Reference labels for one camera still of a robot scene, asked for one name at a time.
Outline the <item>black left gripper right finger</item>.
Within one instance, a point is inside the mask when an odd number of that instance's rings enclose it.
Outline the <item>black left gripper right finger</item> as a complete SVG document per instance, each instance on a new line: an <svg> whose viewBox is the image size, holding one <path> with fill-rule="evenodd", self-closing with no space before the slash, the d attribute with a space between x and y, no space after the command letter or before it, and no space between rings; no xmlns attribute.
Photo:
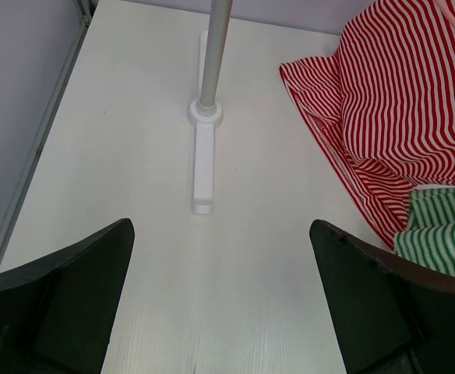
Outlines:
<svg viewBox="0 0 455 374"><path fill-rule="evenodd" d="M455 373L455 277L327 221L309 237L348 373Z"/></svg>

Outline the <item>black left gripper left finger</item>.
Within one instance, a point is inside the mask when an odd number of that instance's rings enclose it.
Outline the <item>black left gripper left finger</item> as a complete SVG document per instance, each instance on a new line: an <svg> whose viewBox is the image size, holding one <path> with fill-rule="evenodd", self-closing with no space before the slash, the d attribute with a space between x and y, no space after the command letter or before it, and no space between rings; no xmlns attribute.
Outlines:
<svg viewBox="0 0 455 374"><path fill-rule="evenodd" d="M124 218L0 273L0 373L99 373L134 239Z"/></svg>

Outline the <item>green striped tank top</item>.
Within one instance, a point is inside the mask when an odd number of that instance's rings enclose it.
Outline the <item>green striped tank top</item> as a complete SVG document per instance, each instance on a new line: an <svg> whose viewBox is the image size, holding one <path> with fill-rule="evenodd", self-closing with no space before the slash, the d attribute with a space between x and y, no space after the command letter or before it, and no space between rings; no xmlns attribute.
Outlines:
<svg viewBox="0 0 455 374"><path fill-rule="evenodd" d="M393 243L399 257L455 277L455 187L411 191L407 226Z"/></svg>

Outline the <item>red striped tank top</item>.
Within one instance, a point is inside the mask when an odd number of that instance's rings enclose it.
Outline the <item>red striped tank top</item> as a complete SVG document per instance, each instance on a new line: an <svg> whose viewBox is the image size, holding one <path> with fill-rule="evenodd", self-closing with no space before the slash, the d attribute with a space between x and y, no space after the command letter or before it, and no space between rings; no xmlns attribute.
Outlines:
<svg viewBox="0 0 455 374"><path fill-rule="evenodd" d="M455 16L455 1L447 2ZM455 185L455 29L434 1L376 1L336 51L279 68L297 111L388 248L409 194Z"/></svg>

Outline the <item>white and silver clothes rack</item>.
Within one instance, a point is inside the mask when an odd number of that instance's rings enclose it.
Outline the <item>white and silver clothes rack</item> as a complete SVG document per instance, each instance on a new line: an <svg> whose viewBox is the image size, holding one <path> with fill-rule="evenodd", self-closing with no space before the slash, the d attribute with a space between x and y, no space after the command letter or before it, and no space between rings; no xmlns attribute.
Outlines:
<svg viewBox="0 0 455 374"><path fill-rule="evenodd" d="M213 210L215 132L223 121L217 87L231 9L231 1L211 2L208 30L199 38L198 95L189 105L189 121L195 129L192 211L196 214Z"/></svg>

